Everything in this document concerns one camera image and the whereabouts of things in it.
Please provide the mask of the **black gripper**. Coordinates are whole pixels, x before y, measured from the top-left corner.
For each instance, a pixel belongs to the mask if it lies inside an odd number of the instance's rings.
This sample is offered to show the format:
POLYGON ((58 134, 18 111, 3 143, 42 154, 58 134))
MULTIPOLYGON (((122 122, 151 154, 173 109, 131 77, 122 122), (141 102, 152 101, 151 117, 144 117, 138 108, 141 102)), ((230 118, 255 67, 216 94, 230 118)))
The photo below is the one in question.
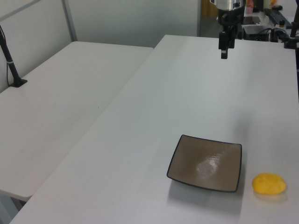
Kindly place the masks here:
POLYGON ((235 33, 227 35, 233 26, 240 24, 244 18, 244 7, 235 8, 233 10, 218 9, 218 22, 222 27, 219 33, 219 50, 221 51, 221 59, 228 58, 228 48, 235 47, 235 33))

